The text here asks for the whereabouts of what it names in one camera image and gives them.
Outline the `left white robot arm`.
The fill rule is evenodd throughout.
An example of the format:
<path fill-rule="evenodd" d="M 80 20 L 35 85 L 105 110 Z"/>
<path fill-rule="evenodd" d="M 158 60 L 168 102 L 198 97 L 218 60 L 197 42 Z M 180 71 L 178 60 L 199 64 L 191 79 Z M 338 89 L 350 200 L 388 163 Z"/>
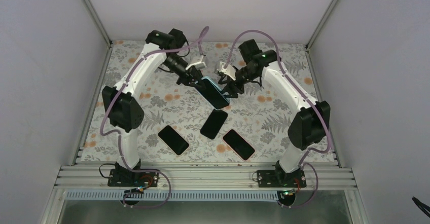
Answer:
<path fill-rule="evenodd" d="M 164 65 L 174 75 L 180 85 L 203 89 L 201 69 L 202 60 L 188 63 L 178 52 L 192 47 L 201 48 L 202 39 L 209 27 L 202 29 L 198 39 L 186 44 L 182 31 L 172 29 L 169 33 L 157 30 L 150 32 L 145 40 L 142 52 L 131 69 L 114 86 L 102 90 L 105 115 L 100 125 L 100 134 L 118 135 L 119 158 L 117 165 L 122 171 L 121 179 L 129 186 L 140 182 L 140 157 L 137 152 L 137 128 L 144 119 L 144 110 L 137 98 L 144 85 L 160 65 Z"/>

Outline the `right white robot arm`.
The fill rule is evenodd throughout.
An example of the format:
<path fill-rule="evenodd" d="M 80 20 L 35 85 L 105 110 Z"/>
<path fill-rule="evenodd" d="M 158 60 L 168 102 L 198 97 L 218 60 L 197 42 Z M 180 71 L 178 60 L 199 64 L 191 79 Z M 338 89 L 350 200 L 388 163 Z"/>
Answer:
<path fill-rule="evenodd" d="M 221 61 L 217 68 L 220 75 L 219 84 L 224 85 L 222 93 L 226 97 L 237 98 L 244 93 L 244 85 L 257 82 L 267 83 L 278 93 L 286 103 L 294 118 L 288 128 L 288 138 L 291 144 L 283 156 L 262 177 L 260 187 L 287 187 L 295 180 L 301 179 L 304 159 L 313 145 L 319 143 L 328 135 L 330 121 L 330 105 L 326 101 L 319 102 L 298 84 L 287 72 L 276 50 L 263 52 L 255 40 L 248 40 L 239 46 L 239 52 L 245 66 L 238 69 Z"/>

